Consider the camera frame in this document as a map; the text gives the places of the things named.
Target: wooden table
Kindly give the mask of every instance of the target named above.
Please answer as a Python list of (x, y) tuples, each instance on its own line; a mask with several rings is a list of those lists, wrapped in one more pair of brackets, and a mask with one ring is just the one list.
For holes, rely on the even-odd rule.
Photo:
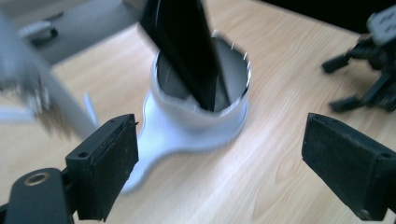
[[(366, 63), (353, 62), (332, 76), (320, 69), (354, 46), (358, 35), (257, 1), (205, 5), (212, 29), (245, 49), (251, 61), (246, 126), (223, 148), (161, 161), (140, 189), (121, 194), (107, 223), (361, 223), (301, 156), (308, 112), (340, 119), (396, 148), (396, 114), (377, 108), (335, 114), (327, 106), (364, 93), (378, 78)], [(102, 123), (126, 113), (143, 121), (155, 52), (134, 25), (54, 71), (79, 100), (84, 92), (91, 95)], [(38, 124), (1, 124), (0, 135), (0, 203), (18, 177), (64, 168), (65, 155), (80, 142)], [(394, 218), (388, 211), (384, 222)]]

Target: blurry gray object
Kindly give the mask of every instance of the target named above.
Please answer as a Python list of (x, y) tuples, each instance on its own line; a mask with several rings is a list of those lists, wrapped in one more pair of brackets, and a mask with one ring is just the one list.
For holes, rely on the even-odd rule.
[(16, 36), (1, 9), (0, 33), (0, 93), (12, 92), (48, 130), (74, 131), (81, 139), (91, 135), (95, 125), (42, 57)]
[(396, 43), (396, 5), (373, 14), (367, 21), (367, 28), (378, 46)]
[(16, 26), (32, 24), (58, 15), (91, 0), (0, 0), (0, 8)]
[(42, 35), (49, 33), (51, 37), (58, 35), (58, 31), (52, 25), (50, 21), (36, 21), (32, 24), (22, 27), (18, 32), (19, 38), (25, 38), (28, 40), (35, 40)]

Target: black bracket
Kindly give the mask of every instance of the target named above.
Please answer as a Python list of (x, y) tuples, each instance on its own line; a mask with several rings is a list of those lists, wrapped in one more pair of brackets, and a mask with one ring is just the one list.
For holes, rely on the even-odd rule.
[(46, 168), (18, 179), (0, 223), (74, 223), (104, 220), (138, 162), (134, 115), (105, 123), (66, 157), (66, 168)]
[(393, 44), (379, 47), (370, 36), (363, 36), (353, 49), (322, 65), (323, 70), (330, 74), (348, 65), (350, 59), (359, 59), (367, 60), (374, 70), (381, 70), (378, 81), (361, 98), (354, 95), (331, 102), (333, 111), (345, 112), (365, 105), (379, 106), (389, 112), (396, 109), (396, 54)]
[(396, 213), (396, 153), (345, 123), (309, 114), (303, 160), (362, 220)]

